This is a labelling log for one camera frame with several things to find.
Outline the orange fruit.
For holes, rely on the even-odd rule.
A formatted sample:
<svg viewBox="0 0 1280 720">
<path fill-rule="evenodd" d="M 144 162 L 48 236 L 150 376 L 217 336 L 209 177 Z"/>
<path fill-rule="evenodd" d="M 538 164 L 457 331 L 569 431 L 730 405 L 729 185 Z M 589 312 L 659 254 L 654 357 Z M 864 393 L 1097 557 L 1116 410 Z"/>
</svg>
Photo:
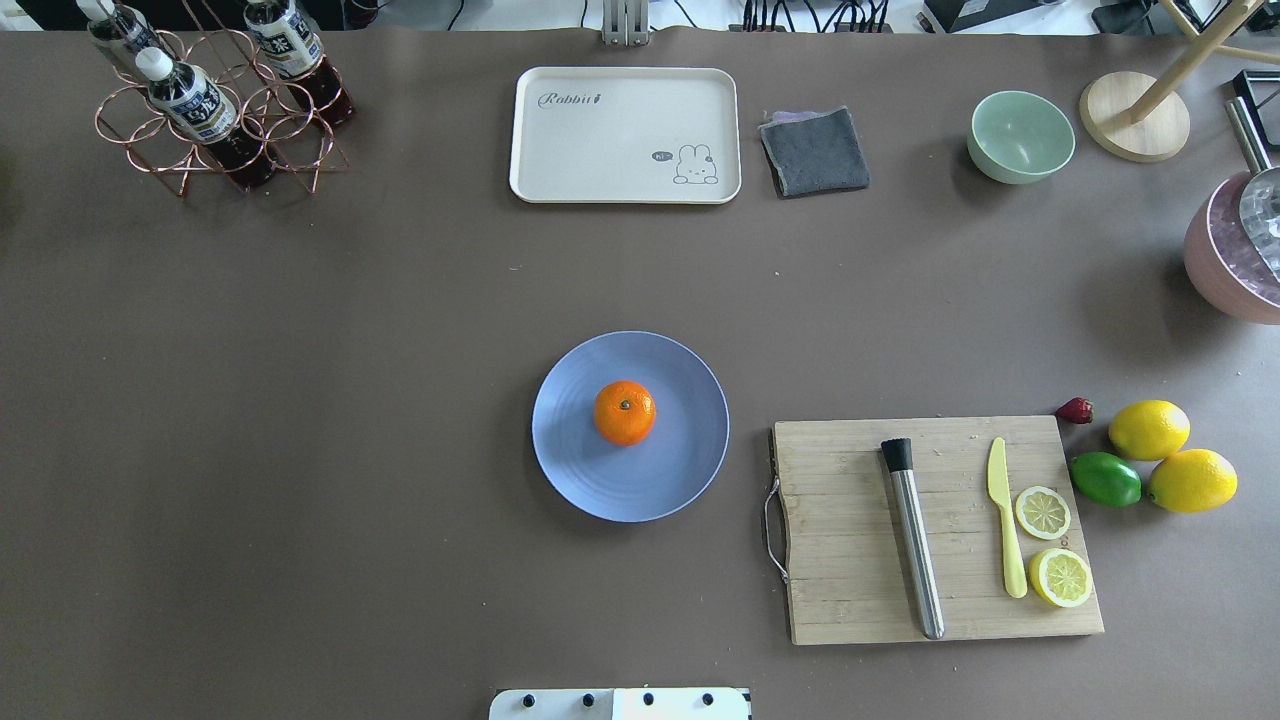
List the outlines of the orange fruit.
<svg viewBox="0 0 1280 720">
<path fill-rule="evenodd" d="M 657 419 L 657 402 L 652 392 L 635 380 L 617 380 L 604 386 L 593 404 L 596 432 L 608 442 L 623 447 L 643 442 Z"/>
</svg>

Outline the blue round plate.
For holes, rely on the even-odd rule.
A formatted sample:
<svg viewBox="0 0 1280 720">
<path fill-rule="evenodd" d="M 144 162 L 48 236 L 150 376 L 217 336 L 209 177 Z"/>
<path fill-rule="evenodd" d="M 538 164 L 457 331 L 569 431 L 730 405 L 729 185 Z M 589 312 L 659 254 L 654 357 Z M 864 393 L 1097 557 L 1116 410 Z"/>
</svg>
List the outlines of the blue round plate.
<svg viewBox="0 0 1280 720">
<path fill-rule="evenodd" d="M 594 398 L 613 380 L 635 380 L 655 400 L 655 424 L 639 445 L 613 445 L 594 427 Z M 582 342 L 548 372 L 531 430 L 539 465 L 564 500 L 605 520 L 650 521 L 714 480 L 730 446 L 730 407 L 692 350 L 662 334 L 617 331 Z"/>
</svg>

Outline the cream plastic tray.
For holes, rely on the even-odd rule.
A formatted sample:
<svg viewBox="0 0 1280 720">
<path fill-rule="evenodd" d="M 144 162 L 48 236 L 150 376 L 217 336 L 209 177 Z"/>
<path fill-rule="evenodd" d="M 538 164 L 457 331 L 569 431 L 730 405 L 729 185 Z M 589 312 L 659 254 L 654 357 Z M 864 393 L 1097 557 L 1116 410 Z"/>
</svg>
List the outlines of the cream plastic tray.
<svg viewBox="0 0 1280 720">
<path fill-rule="evenodd" d="M 724 204 L 742 182 L 737 87 L 709 67 L 534 67 L 516 85 L 525 202 Z"/>
</svg>

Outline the grey folded cloth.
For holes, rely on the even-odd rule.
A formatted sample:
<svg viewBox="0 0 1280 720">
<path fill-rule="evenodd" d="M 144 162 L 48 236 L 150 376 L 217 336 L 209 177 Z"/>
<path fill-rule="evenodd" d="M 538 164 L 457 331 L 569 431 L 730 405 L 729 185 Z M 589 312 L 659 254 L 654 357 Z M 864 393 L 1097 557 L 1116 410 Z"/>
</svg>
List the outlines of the grey folded cloth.
<svg viewBox="0 0 1280 720">
<path fill-rule="evenodd" d="M 870 170 L 849 108 L 773 111 L 758 129 L 782 197 L 870 186 Z"/>
</svg>

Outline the wooden cutting board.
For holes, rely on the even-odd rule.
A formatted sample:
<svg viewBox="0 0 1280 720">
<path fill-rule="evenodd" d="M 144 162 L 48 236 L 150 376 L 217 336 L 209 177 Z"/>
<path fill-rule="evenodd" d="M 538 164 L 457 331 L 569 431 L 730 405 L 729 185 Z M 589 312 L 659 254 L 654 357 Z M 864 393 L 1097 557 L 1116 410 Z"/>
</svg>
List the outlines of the wooden cutting board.
<svg viewBox="0 0 1280 720">
<path fill-rule="evenodd" d="M 1004 584 L 998 510 L 986 471 L 1006 446 L 1012 495 L 1033 486 L 1075 506 L 1059 424 L 1051 415 L 777 421 L 788 624 L 795 644 L 920 642 L 916 597 L 881 445 L 908 438 L 938 583 L 946 641 L 1100 634 L 1092 594 L 1059 609 Z"/>
</svg>

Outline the yellow plastic knife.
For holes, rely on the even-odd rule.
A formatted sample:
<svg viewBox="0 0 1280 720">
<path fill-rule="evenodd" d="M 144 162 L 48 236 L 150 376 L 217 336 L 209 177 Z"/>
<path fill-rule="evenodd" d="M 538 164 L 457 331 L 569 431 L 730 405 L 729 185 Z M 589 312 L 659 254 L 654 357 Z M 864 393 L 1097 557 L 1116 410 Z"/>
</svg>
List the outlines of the yellow plastic knife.
<svg viewBox="0 0 1280 720">
<path fill-rule="evenodd" d="M 998 514 L 1004 588 L 1010 597 L 1023 598 L 1028 592 L 1027 571 L 1018 542 L 1004 437 L 997 436 L 991 442 L 987 457 L 986 484 L 988 497 Z"/>
</svg>

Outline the green bowl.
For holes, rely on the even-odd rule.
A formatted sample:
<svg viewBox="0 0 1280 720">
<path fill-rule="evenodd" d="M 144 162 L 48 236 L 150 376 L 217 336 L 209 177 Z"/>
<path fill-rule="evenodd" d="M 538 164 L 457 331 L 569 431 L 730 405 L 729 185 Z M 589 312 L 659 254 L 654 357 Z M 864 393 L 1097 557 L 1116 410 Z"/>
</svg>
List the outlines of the green bowl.
<svg viewBox="0 0 1280 720">
<path fill-rule="evenodd" d="M 1005 184 L 1030 184 L 1062 169 L 1076 138 L 1051 101 L 1020 90 L 983 97 L 974 108 L 966 150 L 975 167 Z"/>
</svg>

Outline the small red strawberry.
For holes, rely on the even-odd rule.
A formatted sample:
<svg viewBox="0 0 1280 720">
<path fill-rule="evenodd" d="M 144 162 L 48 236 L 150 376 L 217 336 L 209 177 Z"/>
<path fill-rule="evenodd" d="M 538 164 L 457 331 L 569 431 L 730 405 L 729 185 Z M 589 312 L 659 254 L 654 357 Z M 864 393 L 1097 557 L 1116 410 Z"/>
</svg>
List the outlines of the small red strawberry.
<svg viewBox="0 0 1280 720">
<path fill-rule="evenodd" d="M 1076 396 L 1059 406 L 1053 415 L 1076 425 L 1091 424 L 1094 419 L 1094 406 L 1088 398 Z"/>
</svg>

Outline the dark drink bottle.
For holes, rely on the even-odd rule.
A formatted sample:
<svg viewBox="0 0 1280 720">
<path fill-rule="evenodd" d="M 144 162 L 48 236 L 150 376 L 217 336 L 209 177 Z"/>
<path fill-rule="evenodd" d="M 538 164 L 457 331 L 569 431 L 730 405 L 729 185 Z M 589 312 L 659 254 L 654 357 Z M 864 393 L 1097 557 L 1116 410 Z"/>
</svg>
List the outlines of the dark drink bottle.
<svg viewBox="0 0 1280 720">
<path fill-rule="evenodd" d="M 79 0 L 76 4 L 87 20 L 92 42 L 122 74 L 137 72 L 136 58 L 147 47 L 174 58 L 166 42 L 134 8 L 114 1 Z"/>
<path fill-rule="evenodd" d="M 244 128 L 239 106 L 202 68 L 175 60 L 160 47 L 141 50 L 134 64 L 146 79 L 150 105 L 202 146 L 236 184 L 252 188 L 271 179 L 273 152 Z"/>
<path fill-rule="evenodd" d="M 326 58 L 308 14 L 296 1 L 248 1 L 248 32 L 301 111 L 312 123 L 338 127 L 355 114 L 355 104 Z"/>
</svg>

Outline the green lime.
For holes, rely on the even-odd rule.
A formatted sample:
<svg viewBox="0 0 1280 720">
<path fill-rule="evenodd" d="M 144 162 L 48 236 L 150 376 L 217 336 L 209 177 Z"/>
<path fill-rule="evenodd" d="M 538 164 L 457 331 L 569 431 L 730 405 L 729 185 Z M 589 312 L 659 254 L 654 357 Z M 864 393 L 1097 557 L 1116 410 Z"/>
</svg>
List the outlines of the green lime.
<svg viewBox="0 0 1280 720">
<path fill-rule="evenodd" d="M 1068 464 L 1071 483 L 1087 498 L 1108 507 L 1126 507 L 1143 498 L 1139 471 L 1117 455 L 1096 451 Z"/>
</svg>

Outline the yellow lemon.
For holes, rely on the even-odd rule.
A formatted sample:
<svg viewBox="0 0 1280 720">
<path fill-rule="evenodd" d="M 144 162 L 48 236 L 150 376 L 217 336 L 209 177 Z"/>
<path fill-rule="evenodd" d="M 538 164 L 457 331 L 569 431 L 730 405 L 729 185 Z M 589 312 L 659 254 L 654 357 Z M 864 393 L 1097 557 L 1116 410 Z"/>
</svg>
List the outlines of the yellow lemon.
<svg viewBox="0 0 1280 720">
<path fill-rule="evenodd" d="M 1179 452 L 1189 437 L 1190 418 L 1162 398 L 1132 404 L 1108 425 L 1108 438 L 1116 451 L 1138 461 L 1161 461 Z"/>
<path fill-rule="evenodd" d="M 1172 512 L 1203 512 L 1229 502 L 1236 493 L 1235 468 L 1208 448 L 1179 451 L 1151 473 L 1147 495 Z"/>
</svg>

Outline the wooden cup stand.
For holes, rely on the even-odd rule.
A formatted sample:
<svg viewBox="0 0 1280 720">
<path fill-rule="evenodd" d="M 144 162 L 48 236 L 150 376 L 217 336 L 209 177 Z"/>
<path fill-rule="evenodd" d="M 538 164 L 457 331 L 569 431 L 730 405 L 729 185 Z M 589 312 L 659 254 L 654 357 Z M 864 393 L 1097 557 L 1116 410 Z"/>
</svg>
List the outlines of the wooden cup stand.
<svg viewBox="0 0 1280 720">
<path fill-rule="evenodd" d="M 1176 95 L 1181 83 L 1211 55 L 1222 54 L 1267 65 L 1279 64 L 1276 51 L 1251 50 L 1226 44 L 1263 5 L 1230 1 L 1216 20 L 1197 31 L 1171 1 L 1161 1 L 1188 45 L 1158 77 L 1119 70 L 1093 79 L 1083 90 L 1078 113 L 1088 135 L 1108 152 L 1128 161 L 1164 161 L 1188 141 L 1190 117 Z"/>
</svg>

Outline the pink bowl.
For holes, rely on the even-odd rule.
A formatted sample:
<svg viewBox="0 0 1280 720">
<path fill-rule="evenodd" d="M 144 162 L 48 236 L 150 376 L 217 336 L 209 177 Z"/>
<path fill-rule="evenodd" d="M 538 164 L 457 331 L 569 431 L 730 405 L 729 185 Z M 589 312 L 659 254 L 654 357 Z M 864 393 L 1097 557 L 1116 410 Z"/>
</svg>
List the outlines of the pink bowl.
<svg viewBox="0 0 1280 720">
<path fill-rule="evenodd" d="M 1251 174 L 1225 179 L 1185 232 L 1183 259 L 1199 295 L 1221 313 L 1263 325 L 1279 323 L 1277 281 L 1240 224 L 1238 202 Z"/>
</svg>

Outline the ice cubes pile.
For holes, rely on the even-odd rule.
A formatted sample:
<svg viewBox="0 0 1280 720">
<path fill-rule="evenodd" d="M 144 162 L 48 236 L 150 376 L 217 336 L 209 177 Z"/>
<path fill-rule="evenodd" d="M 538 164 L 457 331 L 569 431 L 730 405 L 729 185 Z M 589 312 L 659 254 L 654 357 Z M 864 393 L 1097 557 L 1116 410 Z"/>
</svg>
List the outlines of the ice cubes pile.
<svg viewBox="0 0 1280 720">
<path fill-rule="evenodd" d="M 1279 284 L 1242 224 L 1238 204 L 1251 176 L 1238 172 L 1210 199 L 1211 245 L 1230 279 L 1265 305 L 1277 307 Z"/>
</svg>

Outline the metal ice scoop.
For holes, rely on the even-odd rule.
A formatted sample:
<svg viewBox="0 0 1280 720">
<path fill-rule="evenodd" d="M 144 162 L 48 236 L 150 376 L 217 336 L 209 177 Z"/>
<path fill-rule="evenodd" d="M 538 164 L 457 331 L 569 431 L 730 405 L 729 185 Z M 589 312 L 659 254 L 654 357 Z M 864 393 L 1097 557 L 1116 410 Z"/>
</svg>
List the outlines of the metal ice scoop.
<svg viewBox="0 0 1280 720">
<path fill-rule="evenodd" d="M 1251 170 L 1238 204 L 1240 223 L 1262 263 L 1279 281 L 1279 170 L 1268 159 L 1245 100 L 1235 96 L 1229 111 Z"/>
</svg>

